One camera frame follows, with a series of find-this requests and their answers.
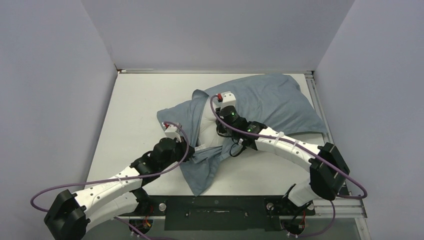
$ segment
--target folded cloth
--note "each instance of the folded cloth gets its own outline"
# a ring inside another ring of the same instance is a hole
[[[187,133],[190,145],[196,147],[205,104],[209,105],[208,98],[228,91],[236,97],[237,113],[248,121],[264,123],[278,132],[284,132],[285,135],[327,132],[325,124],[301,93],[296,80],[283,74],[248,76],[204,91],[195,90],[192,100],[158,111],[157,119],[160,123],[180,123]],[[195,196],[212,184],[220,162],[230,156],[232,145],[232,140],[225,138],[222,146],[199,149],[190,161],[180,165],[182,174]],[[237,153],[238,150],[233,147],[232,153]]]

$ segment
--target wall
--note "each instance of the wall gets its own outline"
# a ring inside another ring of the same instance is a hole
[[[79,0],[21,2],[0,7],[0,239],[46,240],[30,198],[86,179],[116,69]]]
[[[423,12],[422,0],[356,0],[314,73],[334,141],[369,191],[373,240],[424,238]]]
[[[354,0],[82,0],[120,69],[310,71]]]

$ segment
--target gray-blue fabric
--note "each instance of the gray-blue fabric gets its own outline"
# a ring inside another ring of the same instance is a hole
[[[301,93],[300,86],[289,75],[266,74],[248,76],[224,82],[204,91],[195,90],[192,100],[157,112],[160,123],[177,122],[182,125],[195,147],[199,136],[200,122],[209,96],[232,92],[236,97],[238,114],[248,121],[257,121],[286,135],[319,132],[327,128],[308,99]],[[231,139],[226,138],[222,146],[210,147],[195,152],[194,156],[180,165],[182,174],[195,196],[200,195],[211,184],[220,162],[230,157]]]

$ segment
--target bolt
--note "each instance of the bolt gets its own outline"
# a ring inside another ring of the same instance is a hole
[[[269,202],[269,203],[266,205],[266,209],[268,209],[268,210],[272,210],[272,209],[274,209],[274,204],[273,204],[272,202]]]
[[[167,205],[165,203],[160,203],[159,204],[159,210],[161,212],[165,211],[165,209],[167,209]]]

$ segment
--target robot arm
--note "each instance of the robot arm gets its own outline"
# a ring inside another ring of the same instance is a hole
[[[56,240],[81,239],[94,226],[113,217],[131,213],[148,198],[143,186],[159,175],[139,178],[164,171],[184,156],[187,143],[175,126],[166,126],[165,135],[152,151],[146,152],[129,166],[109,178],[110,182],[92,185],[84,190],[59,193],[48,210],[44,223]],[[188,146],[188,154],[194,153]]]
[[[220,118],[220,120],[217,119],[216,121],[220,134],[230,136],[245,148],[248,147],[257,151],[270,152],[280,156],[309,172],[310,177],[306,181],[295,184],[284,196],[288,204],[294,205],[293,207],[296,208],[305,206],[305,204],[314,199],[323,198],[332,201],[336,198],[346,179],[319,160],[311,158],[311,155],[303,149],[297,147],[302,146],[310,152],[323,157],[348,175],[350,170],[335,145],[327,142],[324,146],[320,146],[298,141],[285,136],[283,132],[273,130],[263,123],[247,121],[237,113],[235,98],[228,99],[229,96],[234,97],[230,92],[219,94],[218,101],[222,102],[222,105],[220,108],[213,109]],[[231,130],[221,122],[249,134]],[[272,139],[260,137],[259,135],[270,136]]]

